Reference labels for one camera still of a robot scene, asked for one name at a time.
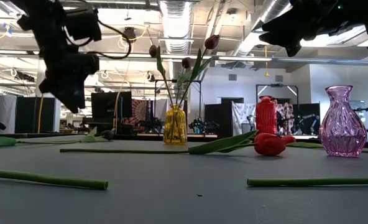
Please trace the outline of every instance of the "faceted vase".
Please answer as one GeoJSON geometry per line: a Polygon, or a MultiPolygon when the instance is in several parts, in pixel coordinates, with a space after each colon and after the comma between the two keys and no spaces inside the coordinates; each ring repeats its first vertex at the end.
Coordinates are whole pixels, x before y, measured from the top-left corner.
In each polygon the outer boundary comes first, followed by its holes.
{"type": "Polygon", "coordinates": [[[187,142],[185,112],[180,109],[180,105],[170,107],[172,109],[166,113],[163,141],[169,145],[184,145],[187,142]]]}
{"type": "Polygon", "coordinates": [[[320,139],[330,156],[357,157],[366,143],[366,129],[348,102],[352,86],[331,86],[331,105],[320,127],[320,139]]]}

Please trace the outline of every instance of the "pink glass vase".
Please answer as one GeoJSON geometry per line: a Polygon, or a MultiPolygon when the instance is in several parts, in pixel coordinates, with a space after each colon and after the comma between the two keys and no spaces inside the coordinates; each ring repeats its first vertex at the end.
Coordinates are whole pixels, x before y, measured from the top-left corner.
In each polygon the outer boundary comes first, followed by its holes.
{"type": "Polygon", "coordinates": [[[331,106],[320,127],[320,139],[330,156],[357,157],[366,143],[366,129],[348,102],[352,86],[331,86],[331,106]]]}

